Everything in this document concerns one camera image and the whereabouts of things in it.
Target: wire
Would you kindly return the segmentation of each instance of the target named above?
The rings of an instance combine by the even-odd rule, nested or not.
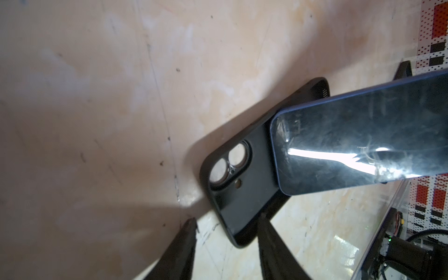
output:
[[[413,236],[406,239],[407,242],[412,242],[413,240],[421,237],[425,237],[428,235],[440,234],[440,235],[448,235],[448,230],[446,229],[427,229],[420,231],[419,233],[414,234]]]
[[[405,220],[403,219],[403,213],[400,212],[400,226],[398,227],[398,232],[396,234],[397,237],[401,236],[401,232],[403,231],[404,224],[405,224]]]
[[[381,276],[383,277],[383,280],[387,280],[386,275],[384,274],[384,272],[386,271],[386,268],[384,265],[381,268]]]
[[[393,236],[397,236],[399,225],[400,225],[400,212],[397,211],[397,213],[395,214],[395,231],[393,232]]]

